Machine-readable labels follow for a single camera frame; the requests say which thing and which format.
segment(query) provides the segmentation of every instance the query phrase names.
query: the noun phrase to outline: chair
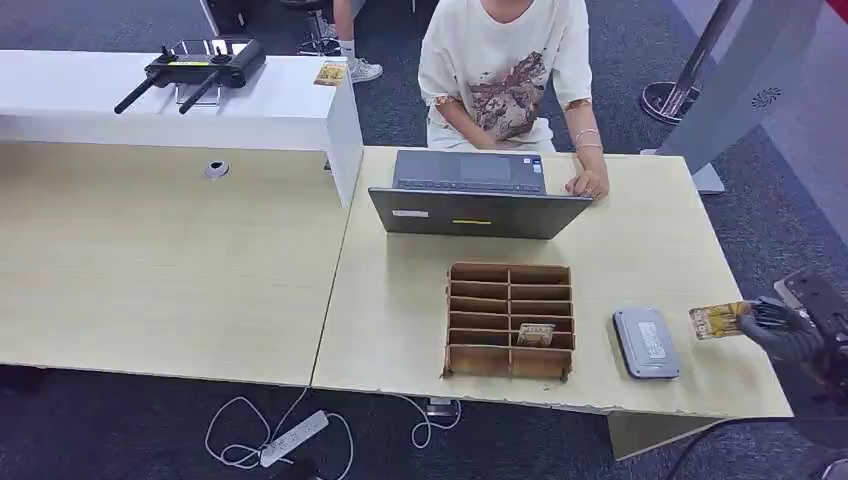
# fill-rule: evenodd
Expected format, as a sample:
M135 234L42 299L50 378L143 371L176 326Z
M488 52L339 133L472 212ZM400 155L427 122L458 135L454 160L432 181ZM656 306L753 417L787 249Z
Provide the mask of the chair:
M324 0L280 0L289 10L306 12L309 20L308 40L300 44L297 49L298 55L328 56L338 55L341 52L339 42L331 38L321 36L321 24L318 15L324 7Z

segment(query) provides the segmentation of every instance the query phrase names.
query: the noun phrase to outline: gray panel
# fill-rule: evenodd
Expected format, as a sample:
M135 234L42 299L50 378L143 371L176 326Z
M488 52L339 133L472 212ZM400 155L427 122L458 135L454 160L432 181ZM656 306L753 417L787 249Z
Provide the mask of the gray panel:
M796 88L823 0L756 0L686 117L657 149L696 173Z
M545 195L542 159L534 154L400 150L394 188Z

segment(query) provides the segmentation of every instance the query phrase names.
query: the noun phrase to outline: sneaker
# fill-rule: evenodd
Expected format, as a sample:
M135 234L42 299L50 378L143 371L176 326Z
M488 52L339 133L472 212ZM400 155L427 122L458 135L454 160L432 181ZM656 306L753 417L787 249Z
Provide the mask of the sneaker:
M323 15L318 15L318 31L321 34L321 38L332 38L333 40L339 38L339 34L336 33L336 26L328 23Z
M350 79L353 83L369 82L383 74L383 67L371 65L364 58L354 58L350 64Z

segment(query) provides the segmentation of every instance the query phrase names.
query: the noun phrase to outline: desk leg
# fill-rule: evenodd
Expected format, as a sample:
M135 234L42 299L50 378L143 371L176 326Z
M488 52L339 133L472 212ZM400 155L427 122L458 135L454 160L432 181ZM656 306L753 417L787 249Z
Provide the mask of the desk leg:
M722 419L652 413L611 412L607 415L612 453L616 460L647 452L701 432Z

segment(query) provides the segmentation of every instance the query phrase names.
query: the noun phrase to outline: black cable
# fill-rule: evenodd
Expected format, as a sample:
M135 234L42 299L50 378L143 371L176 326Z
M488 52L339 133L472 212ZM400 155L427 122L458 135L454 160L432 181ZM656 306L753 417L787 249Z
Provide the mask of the black cable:
M710 425L709 428L702 431L697 437L693 438L689 445L686 445L686 448L680 452L680 456L677 457L677 461L674 462L674 465L671 467L671 470L668 471L668 474L665 477L665 480L674 480L674 476L677 475L677 471L680 470L680 466L683 465L683 460L686 459L687 456L692 452L692 450L701 443L701 440L706 438L707 435L712 433L715 430L718 430L721 427L725 427L727 425L739 425L743 423L817 423L817 422L846 422L848 423L848 417L819 417L819 418L796 418L796 417L764 417L764 418L734 418L730 420L725 420L723 422L715 423Z
M212 88L212 85L215 85L215 83L217 83L218 76L220 74L220 70L215 70L214 72L210 73L208 77L206 77L206 80L204 80L203 83L201 83L200 86L197 87L197 90L195 90L194 93L192 93L188 97L188 99L182 105L180 105L180 115L185 115L186 112L188 112L189 109L193 107L198 100L200 100L200 97L202 97L207 90Z
M137 87L135 87L135 90L130 92L129 95L126 96L126 98L121 100L121 103L115 106L115 113L121 114L121 112L126 110L127 107L133 104L133 102L138 100L138 97L144 95L144 92L146 92L150 87L155 85L156 82L159 81L159 79L162 78L163 75L164 74L162 71L158 71L153 75L150 75L145 78L143 82L141 82Z

